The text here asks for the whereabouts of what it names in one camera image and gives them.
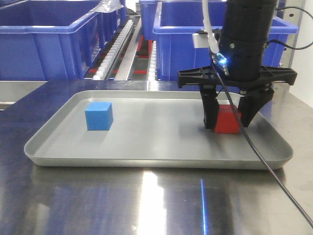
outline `blue plastic bin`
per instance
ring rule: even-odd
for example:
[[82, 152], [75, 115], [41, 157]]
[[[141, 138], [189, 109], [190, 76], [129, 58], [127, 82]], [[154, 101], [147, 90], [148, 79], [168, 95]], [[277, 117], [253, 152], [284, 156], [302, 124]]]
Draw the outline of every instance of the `blue plastic bin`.
[[25, 0], [0, 7], [0, 80], [83, 79], [117, 29], [99, 1]]
[[145, 40], [156, 39], [156, 35], [153, 33], [153, 24], [155, 21], [157, 3], [159, 1], [166, 0], [139, 0], [142, 20], [142, 32], [143, 35], [145, 36]]
[[[213, 28], [222, 28], [226, 2], [210, 1]], [[207, 48], [195, 49], [192, 34], [203, 29], [200, 1], [161, 1], [157, 5], [153, 32], [156, 34], [157, 75], [160, 80], [177, 80], [179, 70], [208, 66]], [[298, 27], [280, 18], [273, 19], [269, 40], [287, 41]], [[277, 67], [284, 47], [270, 44], [263, 65]]]

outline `blue led light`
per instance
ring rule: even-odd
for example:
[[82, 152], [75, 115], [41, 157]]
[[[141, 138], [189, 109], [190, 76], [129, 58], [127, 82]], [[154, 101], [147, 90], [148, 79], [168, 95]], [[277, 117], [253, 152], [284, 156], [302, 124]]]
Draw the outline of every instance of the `blue led light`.
[[226, 59], [222, 59], [222, 60], [219, 61], [219, 64], [220, 65], [224, 65], [224, 64], [226, 64], [226, 62], [227, 62]]

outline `red strip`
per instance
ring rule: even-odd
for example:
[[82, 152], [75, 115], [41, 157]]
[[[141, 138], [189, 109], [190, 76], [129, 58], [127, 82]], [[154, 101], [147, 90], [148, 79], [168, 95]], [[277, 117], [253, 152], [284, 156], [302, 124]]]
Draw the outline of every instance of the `red strip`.
[[148, 55], [139, 55], [138, 58], [145, 58], [145, 59], [149, 59]]
[[138, 47], [137, 47], [137, 51], [140, 51], [141, 46], [142, 46], [142, 42], [143, 42], [143, 35], [140, 37], [139, 43], [138, 43]]
[[135, 70], [134, 74], [147, 74], [146, 70]]
[[90, 69], [89, 72], [96, 73], [98, 69]]
[[148, 42], [148, 54], [150, 55], [151, 51], [152, 51], [152, 43], [153, 41], [152, 40], [149, 40]]

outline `stainless steel table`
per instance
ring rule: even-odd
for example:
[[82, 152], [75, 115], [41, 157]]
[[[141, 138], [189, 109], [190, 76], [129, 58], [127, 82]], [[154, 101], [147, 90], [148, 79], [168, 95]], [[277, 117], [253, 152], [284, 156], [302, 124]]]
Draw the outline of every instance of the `stainless steel table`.
[[[73, 94], [99, 89], [177, 85], [48, 82], [0, 112], [1, 235], [313, 234], [266, 171], [34, 165], [23, 152], [27, 140]], [[313, 109], [277, 87], [262, 113], [294, 149], [277, 174], [313, 216]]]

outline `aluminum tray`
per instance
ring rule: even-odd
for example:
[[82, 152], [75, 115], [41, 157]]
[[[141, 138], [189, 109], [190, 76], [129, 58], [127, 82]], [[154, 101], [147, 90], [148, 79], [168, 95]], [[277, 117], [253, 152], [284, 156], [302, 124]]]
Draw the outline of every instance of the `aluminum tray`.
[[[232, 94], [235, 103], [240, 96]], [[220, 104], [227, 104], [224, 93]], [[87, 131], [84, 110], [110, 101], [109, 131]], [[26, 143], [42, 166], [265, 169], [241, 134], [204, 129], [199, 92], [85, 91], [75, 94]], [[246, 129], [269, 165], [281, 168], [292, 148], [258, 113]]]

